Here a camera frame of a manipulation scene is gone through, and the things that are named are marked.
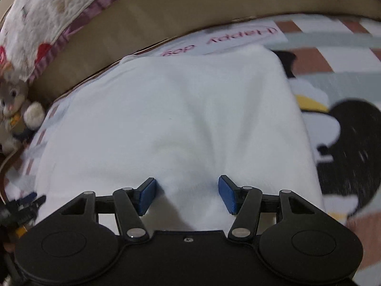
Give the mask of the cream fleece zip jacket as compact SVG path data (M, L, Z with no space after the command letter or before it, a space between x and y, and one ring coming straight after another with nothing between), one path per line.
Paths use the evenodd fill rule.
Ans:
M136 57L72 98L35 187L39 220L82 192L158 182L154 230L229 230L218 178L266 194L289 189L324 206L286 59L260 45L202 56Z

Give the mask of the grey bunny plush toy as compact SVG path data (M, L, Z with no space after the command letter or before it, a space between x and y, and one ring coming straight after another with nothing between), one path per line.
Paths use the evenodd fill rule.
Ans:
M39 102L28 99L29 85L10 62L1 65L1 154L8 156L33 137L45 120Z

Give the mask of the checkered floor rug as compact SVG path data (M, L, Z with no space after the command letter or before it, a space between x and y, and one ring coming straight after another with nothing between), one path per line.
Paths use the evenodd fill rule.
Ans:
M125 56L60 97L3 178L9 199L37 192L39 163L72 98L136 57L202 56L260 45L286 59L284 71L313 154L324 206L361 240L358 285L380 284L380 23L286 15L201 30Z

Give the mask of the white quilt with red bears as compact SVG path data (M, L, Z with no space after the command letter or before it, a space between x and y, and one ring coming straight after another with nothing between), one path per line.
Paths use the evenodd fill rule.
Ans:
M117 0L14 0L1 27L1 75L33 81L72 35Z

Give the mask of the beige bed base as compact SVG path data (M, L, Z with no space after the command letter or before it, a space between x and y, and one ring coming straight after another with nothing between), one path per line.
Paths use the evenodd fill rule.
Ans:
M380 18L380 0L97 0L42 62L30 97L45 105L123 56L194 30L282 14Z

